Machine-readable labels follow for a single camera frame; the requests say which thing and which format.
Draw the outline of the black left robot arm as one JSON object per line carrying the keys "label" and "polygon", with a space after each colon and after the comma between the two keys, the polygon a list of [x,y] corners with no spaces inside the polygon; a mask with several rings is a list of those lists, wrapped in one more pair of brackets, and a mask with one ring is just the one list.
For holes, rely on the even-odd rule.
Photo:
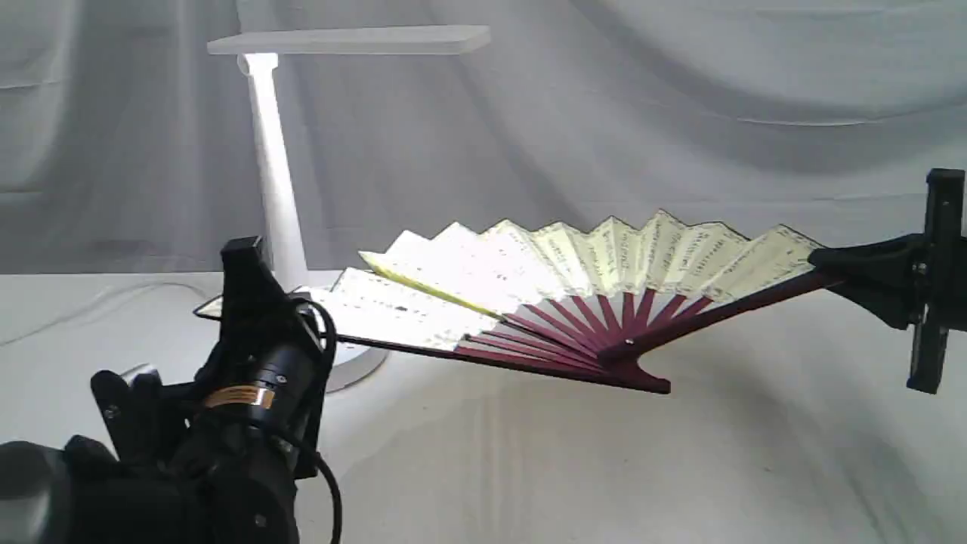
{"label": "black left robot arm", "polygon": [[334,320],[286,292],[258,236],[221,249],[220,334],[191,382],[142,365],[90,380],[112,441],[2,445],[4,543],[297,543],[299,480],[334,472],[317,449]]}

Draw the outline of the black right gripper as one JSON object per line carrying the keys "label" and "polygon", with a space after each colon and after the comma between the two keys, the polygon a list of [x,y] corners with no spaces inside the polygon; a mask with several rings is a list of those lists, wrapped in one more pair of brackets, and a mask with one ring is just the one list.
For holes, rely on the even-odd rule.
{"label": "black right gripper", "polygon": [[[937,394],[947,337],[965,330],[964,170],[934,168],[926,177],[923,232],[878,243],[821,247],[807,276],[864,308],[888,327],[914,323],[909,389]],[[914,295],[914,307],[906,295]]]}

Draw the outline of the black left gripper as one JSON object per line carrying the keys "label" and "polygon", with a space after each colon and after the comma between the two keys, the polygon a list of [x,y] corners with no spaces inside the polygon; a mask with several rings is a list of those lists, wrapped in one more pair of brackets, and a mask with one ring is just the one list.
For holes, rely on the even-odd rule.
{"label": "black left gripper", "polygon": [[190,417],[176,471],[332,480],[318,452],[324,389],[334,367],[334,320],[303,292],[287,292],[262,238],[221,249],[218,340],[177,406]]}

